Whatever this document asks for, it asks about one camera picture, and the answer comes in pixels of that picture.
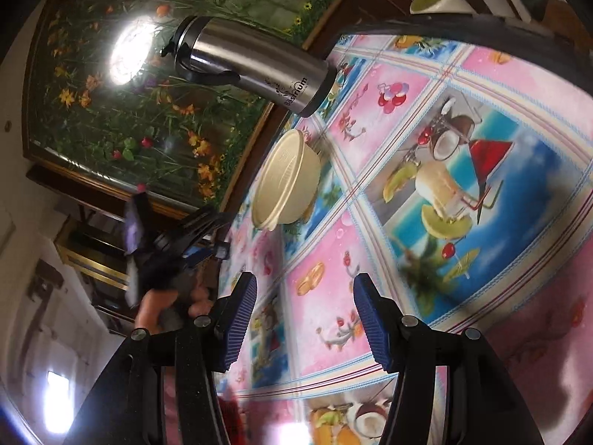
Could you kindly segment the person left hand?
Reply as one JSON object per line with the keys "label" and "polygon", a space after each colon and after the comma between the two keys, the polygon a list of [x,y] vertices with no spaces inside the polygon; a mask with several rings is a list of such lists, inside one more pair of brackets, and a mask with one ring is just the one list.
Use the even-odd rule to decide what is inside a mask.
{"label": "person left hand", "polygon": [[148,330],[149,334],[177,330],[197,316],[206,316],[216,297],[216,288],[208,286],[198,275],[175,278],[170,285],[147,290],[140,301],[134,328]]}

